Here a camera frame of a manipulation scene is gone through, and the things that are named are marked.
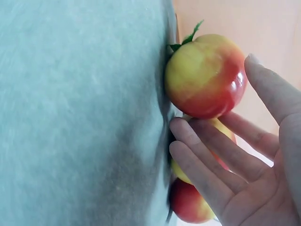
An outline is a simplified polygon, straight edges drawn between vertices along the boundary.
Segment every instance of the fabric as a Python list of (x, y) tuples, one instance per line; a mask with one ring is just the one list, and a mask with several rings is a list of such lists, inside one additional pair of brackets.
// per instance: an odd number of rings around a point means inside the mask
[(170, 0), (0, 1), (0, 225), (173, 225)]

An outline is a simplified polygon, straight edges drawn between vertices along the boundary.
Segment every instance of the apple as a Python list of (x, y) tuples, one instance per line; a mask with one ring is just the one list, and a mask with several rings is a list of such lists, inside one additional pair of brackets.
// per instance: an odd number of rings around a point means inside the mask
[[(183, 118), (187, 121), (191, 119), (190, 116), (184, 115)], [(228, 129), (225, 125), (223, 125), (218, 119), (209, 119), (208, 120), (214, 127), (216, 127), (220, 132), (225, 134), (227, 137), (229, 137), (235, 144), (236, 144), (236, 139), (234, 133)], [(229, 167), (216, 155), (213, 151), (211, 151), (211, 154), (215, 157), (215, 159), (220, 163), (221, 166), (224, 167), (225, 170), (229, 170)], [(174, 172), (174, 174), (181, 179), (182, 181), (192, 184), (190, 179), (186, 176), (186, 174), (182, 171), (180, 166), (175, 162), (175, 160), (171, 160), (171, 168)]]
[(171, 102), (195, 118), (217, 118), (241, 100), (247, 85), (242, 50), (218, 34), (193, 36), (171, 45), (166, 65), (165, 88)]
[(176, 179), (170, 189), (170, 207), (186, 223), (205, 223), (215, 217), (214, 212), (197, 189)]

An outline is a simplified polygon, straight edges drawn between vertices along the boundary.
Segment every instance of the hand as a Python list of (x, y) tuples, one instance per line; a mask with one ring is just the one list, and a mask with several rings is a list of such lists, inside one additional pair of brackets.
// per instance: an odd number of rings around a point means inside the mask
[[(170, 153), (225, 226), (296, 226), (301, 216), (301, 92), (251, 55), (252, 87), (280, 126), (279, 137), (237, 114), (221, 122), (274, 162), (269, 167), (206, 121), (174, 118)], [(232, 172), (221, 167), (215, 152)]]

